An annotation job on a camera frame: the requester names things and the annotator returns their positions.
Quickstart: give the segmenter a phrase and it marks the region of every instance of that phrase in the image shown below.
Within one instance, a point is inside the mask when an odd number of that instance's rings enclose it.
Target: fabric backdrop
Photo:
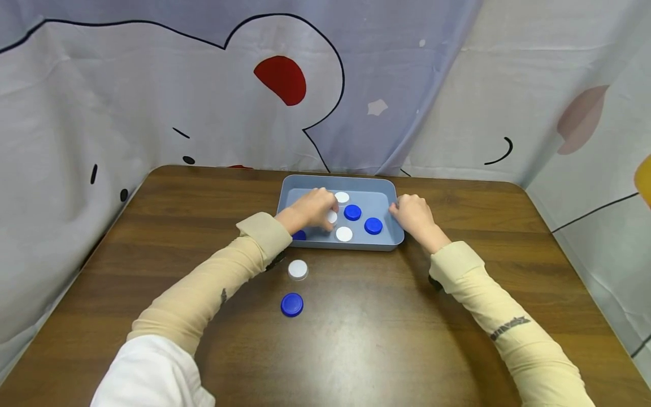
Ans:
[[[648,384],[650,13],[486,1],[403,166],[526,188]]]
[[[650,11],[0,0],[0,369],[172,163],[517,183],[651,381]]]
[[[479,6],[0,0],[0,371],[152,169],[398,171]]]

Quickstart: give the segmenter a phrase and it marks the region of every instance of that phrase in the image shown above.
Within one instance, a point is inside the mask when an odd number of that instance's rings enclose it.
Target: beige sleeve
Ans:
[[[195,354],[205,327],[221,304],[292,242],[287,230],[262,212],[237,227],[240,237],[198,265],[140,314],[127,341],[159,335]]]
[[[524,406],[594,406],[574,364],[531,315],[487,273],[465,242],[432,255],[430,275],[495,342]]]

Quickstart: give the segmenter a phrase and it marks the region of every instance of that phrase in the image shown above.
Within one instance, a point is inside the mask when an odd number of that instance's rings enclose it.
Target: person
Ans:
[[[240,237],[156,298],[133,323],[91,406],[214,406],[193,359],[208,322],[304,227],[331,231],[334,195],[313,189],[275,218],[258,213],[237,224]],[[593,406],[579,370],[531,315],[487,273],[465,243],[451,242],[418,195],[402,195],[389,212],[431,255],[430,275],[495,343],[526,406]]]

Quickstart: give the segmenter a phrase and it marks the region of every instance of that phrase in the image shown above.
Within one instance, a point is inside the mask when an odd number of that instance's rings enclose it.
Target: left hand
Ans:
[[[289,234],[294,234],[307,226],[320,226],[328,232],[333,230],[332,223],[327,221],[330,210],[339,211],[339,204],[335,194],[325,188],[314,188],[283,209],[276,215]]]

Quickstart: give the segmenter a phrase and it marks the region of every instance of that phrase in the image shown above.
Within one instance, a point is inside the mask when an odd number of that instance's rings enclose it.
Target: white sleeve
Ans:
[[[158,335],[134,338],[115,356],[91,407],[214,407],[194,359]]]

